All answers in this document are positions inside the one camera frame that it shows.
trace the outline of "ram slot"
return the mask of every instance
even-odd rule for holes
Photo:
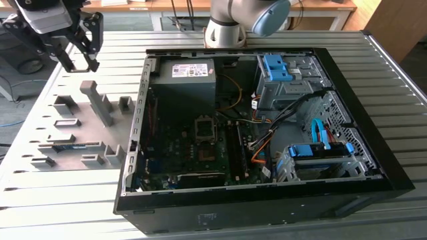
[[[228,124],[226,131],[231,179],[240,181],[247,177],[247,158],[239,124]]]

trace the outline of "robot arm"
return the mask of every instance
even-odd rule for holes
[[[262,37],[274,34],[291,9],[288,0],[212,0],[211,19],[204,34],[210,48],[239,48],[246,30]]]
[[[96,55],[103,46],[103,14],[80,10],[87,0],[9,0],[16,9],[3,22],[4,29],[40,55],[49,54],[69,73],[96,72]],[[76,69],[59,38],[67,38],[87,61],[87,69]]]

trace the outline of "white sticker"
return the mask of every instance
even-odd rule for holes
[[[266,175],[267,178],[270,178],[270,176],[272,174],[272,172],[267,169],[266,166],[262,168],[262,173]]]
[[[302,71],[300,71],[299,68],[295,68],[295,69],[290,69],[290,70],[288,70],[288,73],[290,73],[290,74],[302,74]]]
[[[147,7],[129,7],[128,8],[131,11],[147,11],[148,8]]]
[[[252,109],[259,109],[259,102],[256,100],[252,100]]]
[[[172,66],[172,78],[207,77],[208,64],[175,64]]]
[[[352,11],[355,10],[352,7],[339,7],[338,11]]]

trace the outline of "slotted metal table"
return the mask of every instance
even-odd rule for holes
[[[158,238],[202,239],[420,239],[427,237],[427,98],[392,61],[375,39],[360,32],[290,31],[268,38],[248,34],[250,47],[327,48],[362,104],[395,153],[416,189],[398,199],[374,204],[343,219],[283,225],[166,233]],[[56,131],[52,98],[71,95],[79,105],[89,100],[80,93],[83,80],[97,83],[109,101],[136,99],[146,49],[203,48],[200,32],[105,32],[96,73],[67,73],[56,67],[41,95],[0,165],[0,238],[139,239],[146,235],[113,214],[120,170],[85,169],[71,159],[57,159],[47,171],[29,164],[37,142]],[[67,49],[79,64],[81,55]],[[85,129],[93,116],[80,114]],[[103,128],[93,137],[127,139],[129,128]]]

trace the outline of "power supply label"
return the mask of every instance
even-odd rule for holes
[[[175,64],[172,66],[172,78],[207,77],[208,64]]]

